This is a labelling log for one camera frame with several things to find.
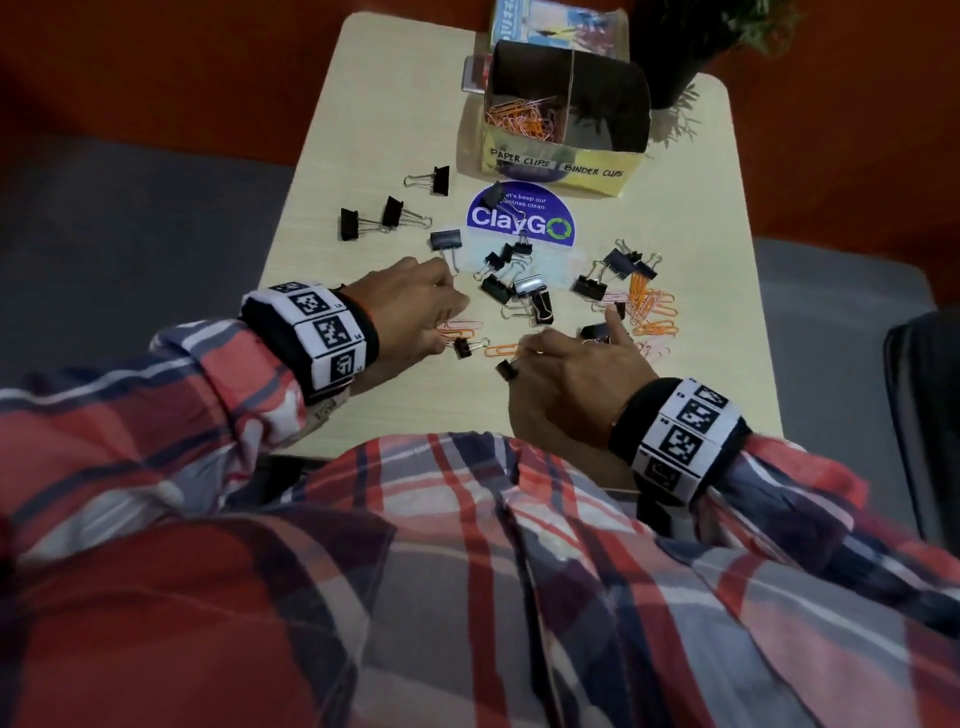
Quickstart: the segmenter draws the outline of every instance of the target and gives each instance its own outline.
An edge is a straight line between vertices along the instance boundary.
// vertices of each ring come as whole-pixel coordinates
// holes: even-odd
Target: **red plaid shirt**
[[[492,434],[381,438],[231,507],[305,417],[229,321],[0,391],[0,725],[960,720],[960,568],[835,463],[753,438],[699,544]]]

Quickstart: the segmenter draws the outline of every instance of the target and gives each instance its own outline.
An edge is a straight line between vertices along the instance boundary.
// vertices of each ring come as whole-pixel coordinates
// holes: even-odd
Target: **hand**
[[[519,376],[554,383],[555,397],[546,416],[566,435],[606,449],[624,405],[637,391],[657,379],[610,306],[606,314],[611,342],[585,343],[553,328],[520,339]]]
[[[380,340],[372,368],[388,370],[393,378],[426,356],[443,353],[446,339],[437,324],[463,311],[470,299],[453,287],[446,262],[432,258],[417,263],[405,257],[385,271],[368,273],[341,293],[359,303],[370,316]]]

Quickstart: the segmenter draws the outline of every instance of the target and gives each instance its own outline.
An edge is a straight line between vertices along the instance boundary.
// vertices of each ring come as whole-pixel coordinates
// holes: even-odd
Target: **wall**
[[[290,164],[350,12],[482,30],[490,3],[8,2],[0,80],[54,131]],[[960,301],[949,178],[960,163],[950,128],[960,6],[801,4],[788,55],[735,53],[711,67],[731,91],[754,232],[918,263],[942,302]]]

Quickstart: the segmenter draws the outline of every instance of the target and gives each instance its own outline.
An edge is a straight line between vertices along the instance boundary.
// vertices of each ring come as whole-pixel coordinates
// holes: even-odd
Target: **cardboard box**
[[[630,19],[622,10],[598,12],[549,0],[496,0],[491,50],[500,40],[585,51],[630,60]]]
[[[552,99],[555,141],[501,129],[492,107]],[[581,51],[501,40],[484,94],[483,168],[524,182],[556,182],[619,195],[650,136],[643,70]]]

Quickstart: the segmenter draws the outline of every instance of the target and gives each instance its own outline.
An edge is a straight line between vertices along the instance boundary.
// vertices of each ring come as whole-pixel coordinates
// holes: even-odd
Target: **wooden table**
[[[315,279],[349,282],[404,255],[432,254],[422,228],[401,227],[357,241],[337,238],[341,207],[378,219],[387,195],[431,215],[434,230],[462,227],[473,197],[492,182],[478,172],[481,97],[460,90],[464,58],[483,48],[475,33],[360,12],[340,33],[320,102],[261,285]],[[696,80],[689,115],[697,136],[653,143],[618,199],[556,186],[577,225],[576,247],[602,257],[615,238],[663,256],[656,285],[676,296],[681,330],[664,376],[695,376],[743,407],[751,426],[780,435],[780,411],[756,277],[727,92],[716,79]],[[449,164],[450,195],[404,189],[406,175]],[[464,318],[485,322],[495,343],[531,329],[503,321],[499,304],[465,271],[457,287],[472,296]],[[600,316],[574,294],[551,293],[556,328],[575,334]],[[338,411],[330,425],[291,453],[331,457],[386,434],[491,430],[509,433],[508,388],[493,370],[499,359],[453,351],[431,357],[399,379]]]

